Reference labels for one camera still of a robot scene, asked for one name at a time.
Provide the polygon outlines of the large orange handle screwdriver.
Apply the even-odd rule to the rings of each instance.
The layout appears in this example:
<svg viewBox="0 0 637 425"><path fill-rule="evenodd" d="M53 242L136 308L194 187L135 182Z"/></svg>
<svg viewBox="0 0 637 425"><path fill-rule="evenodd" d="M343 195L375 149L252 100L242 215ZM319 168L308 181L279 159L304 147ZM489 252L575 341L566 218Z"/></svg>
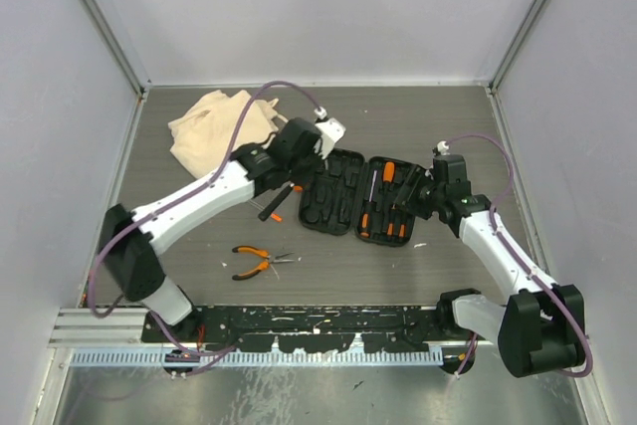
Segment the large orange handle screwdriver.
<svg viewBox="0 0 637 425"><path fill-rule="evenodd" d="M392 183L395 176L395 163L393 161L387 161L384 164L382 174L382 206L381 211L387 213L390 209L389 194L391 192Z"/></svg>

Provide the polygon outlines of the small orange black screwdriver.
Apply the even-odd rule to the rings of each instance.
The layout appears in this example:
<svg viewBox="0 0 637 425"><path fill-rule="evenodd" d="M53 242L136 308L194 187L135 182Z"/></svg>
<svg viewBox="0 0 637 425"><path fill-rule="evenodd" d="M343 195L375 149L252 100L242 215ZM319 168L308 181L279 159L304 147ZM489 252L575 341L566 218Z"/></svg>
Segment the small orange black screwdriver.
<svg viewBox="0 0 637 425"><path fill-rule="evenodd" d="M392 237L394 235L396 212L397 212L396 206L393 205L391 209L389 210L389 215L388 215L388 227L387 227L387 233L386 233L388 237Z"/></svg>

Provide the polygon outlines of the thin orange tip screwdriver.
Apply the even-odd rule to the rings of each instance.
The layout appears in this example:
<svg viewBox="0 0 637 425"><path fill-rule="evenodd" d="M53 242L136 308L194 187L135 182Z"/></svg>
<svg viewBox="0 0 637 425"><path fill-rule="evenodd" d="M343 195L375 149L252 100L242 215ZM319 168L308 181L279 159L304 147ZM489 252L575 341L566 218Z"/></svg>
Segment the thin orange tip screwdriver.
<svg viewBox="0 0 637 425"><path fill-rule="evenodd" d="M377 170L374 169L372 171L372 180L371 180L369 192L367 195L367 200L365 201L363 205L362 216L361 216L359 234L363 238L368 238L370 233L370 222L371 222L370 217L371 217L371 211L373 209L372 203L373 203L373 194L374 194L376 179L377 179Z"/></svg>

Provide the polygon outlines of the black plastic tool case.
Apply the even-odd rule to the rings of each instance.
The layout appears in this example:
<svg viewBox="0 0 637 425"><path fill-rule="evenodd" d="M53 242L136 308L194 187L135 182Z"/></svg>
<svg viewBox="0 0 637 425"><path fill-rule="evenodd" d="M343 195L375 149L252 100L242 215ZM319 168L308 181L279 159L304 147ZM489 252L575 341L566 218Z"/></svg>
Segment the black plastic tool case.
<svg viewBox="0 0 637 425"><path fill-rule="evenodd" d="M394 235L388 237L386 234L389 211L387 213L381 211L381 188L383 168L387 161L395 163L395 176L389 194L391 209L397 190L413 164L384 156L365 158L360 152L336 148L301 192L298 210L301 224L310 230L332 236L342 236L353 232L361 241L379 246L407 245L414 231L416 221L414 215L405 211L407 213L406 235L404 238L399 238L401 209L396 208ZM363 238L359 234L361 216L374 169L377 170L377 179L370 217L370 233L368 238Z"/></svg>

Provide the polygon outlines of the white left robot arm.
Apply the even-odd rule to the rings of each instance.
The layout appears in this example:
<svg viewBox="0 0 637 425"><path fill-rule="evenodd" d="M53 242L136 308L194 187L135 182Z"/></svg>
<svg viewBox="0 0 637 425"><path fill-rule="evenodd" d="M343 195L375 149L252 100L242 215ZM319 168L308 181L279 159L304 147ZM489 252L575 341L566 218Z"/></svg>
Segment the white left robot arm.
<svg viewBox="0 0 637 425"><path fill-rule="evenodd" d="M97 257L123 297L140 303L177 341L199 329L194 305L164 272L163 255L177 240L214 216L286 183L302 185L327 159L345 133L333 117L316 122L293 118L265 143L239 146L209 174L132 211L110 207Z"/></svg>

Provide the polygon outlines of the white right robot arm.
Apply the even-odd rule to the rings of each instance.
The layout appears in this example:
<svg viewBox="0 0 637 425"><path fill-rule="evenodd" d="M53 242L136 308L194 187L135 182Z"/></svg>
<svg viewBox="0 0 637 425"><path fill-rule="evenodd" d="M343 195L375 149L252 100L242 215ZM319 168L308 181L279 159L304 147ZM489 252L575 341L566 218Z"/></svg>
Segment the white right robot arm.
<svg viewBox="0 0 637 425"><path fill-rule="evenodd" d="M395 204L421 219L438 216L482 262L507 301L497 305L473 289L442 294L436 306L442 335L457 339L473 332L488 340L514 377L590 372L581 292L545 273L514 240L492 202L473 193L463 156L438 155L429 168L411 166Z"/></svg>

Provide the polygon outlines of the beige cloth bag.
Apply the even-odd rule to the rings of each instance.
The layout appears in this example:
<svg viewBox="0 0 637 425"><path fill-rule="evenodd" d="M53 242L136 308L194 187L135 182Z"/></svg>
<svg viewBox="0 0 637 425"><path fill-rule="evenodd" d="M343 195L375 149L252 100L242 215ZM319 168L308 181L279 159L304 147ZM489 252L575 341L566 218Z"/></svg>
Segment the beige cloth bag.
<svg viewBox="0 0 637 425"><path fill-rule="evenodd" d="M220 90L204 95L184 116L171 121L170 153L194 178L199 179L222 162L237 120L251 95L241 90L231 96ZM278 100L256 100L241 125L234 146L266 143L288 120L276 106Z"/></svg>

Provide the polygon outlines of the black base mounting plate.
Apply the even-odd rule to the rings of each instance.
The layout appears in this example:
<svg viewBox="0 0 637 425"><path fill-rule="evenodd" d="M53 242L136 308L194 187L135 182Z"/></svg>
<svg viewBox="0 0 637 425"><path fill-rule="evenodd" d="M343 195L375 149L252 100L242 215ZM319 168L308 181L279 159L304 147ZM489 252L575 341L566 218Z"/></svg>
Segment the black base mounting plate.
<svg viewBox="0 0 637 425"><path fill-rule="evenodd" d="M445 341L465 341L467 330L443 326L425 306L212 306L198 307L167 330L176 341L206 351L231 345L243 352L343 352L358 339L365 353L420 352Z"/></svg>

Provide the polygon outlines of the aluminium front rail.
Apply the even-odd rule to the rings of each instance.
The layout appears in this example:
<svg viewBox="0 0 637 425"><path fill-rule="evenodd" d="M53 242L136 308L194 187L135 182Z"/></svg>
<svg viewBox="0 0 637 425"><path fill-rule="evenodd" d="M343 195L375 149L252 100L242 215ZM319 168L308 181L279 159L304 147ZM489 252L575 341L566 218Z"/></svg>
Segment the aluminium front rail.
<svg viewBox="0 0 637 425"><path fill-rule="evenodd" d="M444 329L433 307L426 306L213 306L200 307L192 319L170 325L170 334L183 344L202 343L206 350L241 344L245 350L270 350L283 336L323 341L339 336L344 348L355 339L371 338L408 349L432 342L465 340L467 330ZM119 308L105 319L88 309L60 310L49 345L115 346L164 343L151 313L141 308Z"/></svg>

